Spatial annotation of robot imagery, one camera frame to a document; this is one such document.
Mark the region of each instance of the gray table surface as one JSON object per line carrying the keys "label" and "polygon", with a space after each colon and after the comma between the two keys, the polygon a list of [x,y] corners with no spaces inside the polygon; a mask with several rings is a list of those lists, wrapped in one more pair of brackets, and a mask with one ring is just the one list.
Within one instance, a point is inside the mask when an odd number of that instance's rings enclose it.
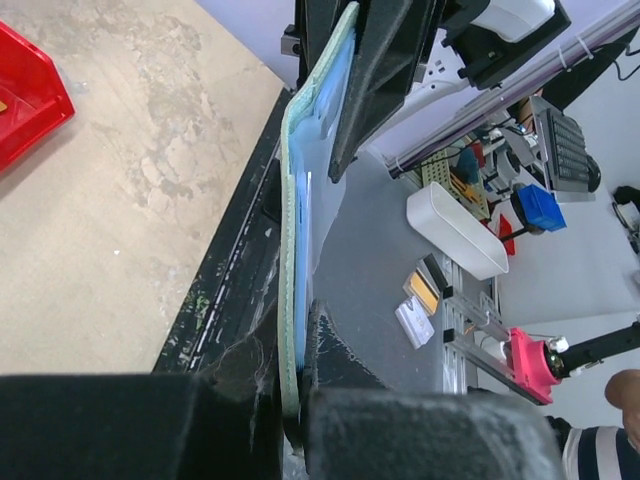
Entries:
{"label": "gray table surface", "polygon": [[[389,387],[412,393],[443,391],[444,308],[431,317],[434,337],[414,350],[395,309],[416,262],[444,255],[406,219],[407,197],[417,190],[392,180],[377,159],[361,156],[347,170],[347,192],[314,276],[315,297],[329,302],[338,333]],[[474,301],[486,288],[465,272],[465,294]]]}

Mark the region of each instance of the white plastic tray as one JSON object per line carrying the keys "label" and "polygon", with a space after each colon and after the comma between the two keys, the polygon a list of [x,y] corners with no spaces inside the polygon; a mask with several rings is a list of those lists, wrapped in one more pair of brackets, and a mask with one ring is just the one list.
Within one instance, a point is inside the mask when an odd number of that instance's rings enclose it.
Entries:
{"label": "white plastic tray", "polygon": [[478,280],[509,271],[502,242],[438,183],[427,185],[407,199],[407,220]]}

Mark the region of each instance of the white table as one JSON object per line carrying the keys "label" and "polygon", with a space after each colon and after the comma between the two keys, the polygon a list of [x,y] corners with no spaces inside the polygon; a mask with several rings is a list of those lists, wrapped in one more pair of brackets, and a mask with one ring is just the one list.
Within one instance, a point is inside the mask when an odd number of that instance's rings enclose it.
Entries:
{"label": "white table", "polygon": [[0,178],[0,373],[149,371],[282,83],[191,0],[0,0],[76,117]]}

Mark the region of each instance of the red plastic bin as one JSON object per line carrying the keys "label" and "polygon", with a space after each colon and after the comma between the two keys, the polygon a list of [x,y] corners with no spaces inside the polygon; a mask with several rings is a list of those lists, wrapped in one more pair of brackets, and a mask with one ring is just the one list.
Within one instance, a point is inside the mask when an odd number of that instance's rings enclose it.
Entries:
{"label": "red plastic bin", "polygon": [[51,59],[0,22],[0,171],[75,113]]}

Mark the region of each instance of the human hand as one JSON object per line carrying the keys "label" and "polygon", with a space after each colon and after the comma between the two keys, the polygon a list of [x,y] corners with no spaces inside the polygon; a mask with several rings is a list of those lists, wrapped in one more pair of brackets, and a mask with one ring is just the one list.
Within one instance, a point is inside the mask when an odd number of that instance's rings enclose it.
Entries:
{"label": "human hand", "polygon": [[629,441],[640,452],[640,370],[623,370],[609,380],[609,403],[622,410],[622,424]]}

